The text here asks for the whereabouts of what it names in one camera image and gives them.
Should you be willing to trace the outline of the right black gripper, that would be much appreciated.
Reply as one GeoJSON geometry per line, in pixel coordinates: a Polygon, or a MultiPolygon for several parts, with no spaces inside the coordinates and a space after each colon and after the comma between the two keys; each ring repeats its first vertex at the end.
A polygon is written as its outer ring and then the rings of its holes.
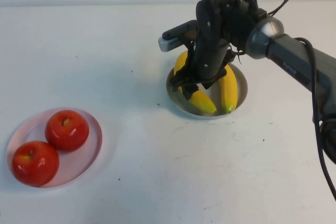
{"type": "MultiPolygon", "coordinates": [[[[225,68],[221,69],[229,42],[224,39],[196,39],[192,43],[191,72],[195,79],[202,81],[205,89],[209,89],[216,81],[226,76],[225,68]]],[[[169,87],[173,92],[181,93],[186,100],[199,90],[195,79],[185,69],[173,72],[169,77],[169,87]]]]}

